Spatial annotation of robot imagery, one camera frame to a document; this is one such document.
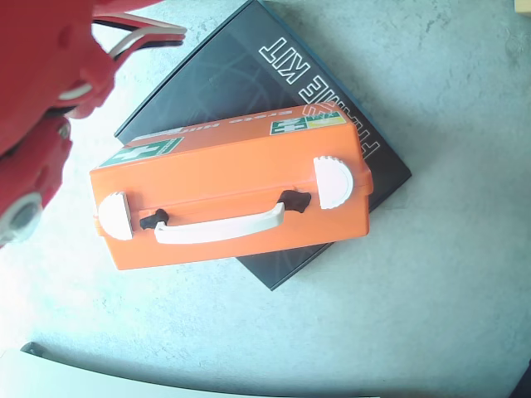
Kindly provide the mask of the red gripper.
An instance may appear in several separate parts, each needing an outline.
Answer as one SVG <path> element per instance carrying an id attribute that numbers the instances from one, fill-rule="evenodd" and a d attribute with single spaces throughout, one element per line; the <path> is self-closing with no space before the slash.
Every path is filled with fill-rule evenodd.
<path id="1" fill-rule="evenodd" d="M 1 245 L 35 231 L 61 185 L 71 147 L 68 119 L 47 117 L 1 156 Z"/>

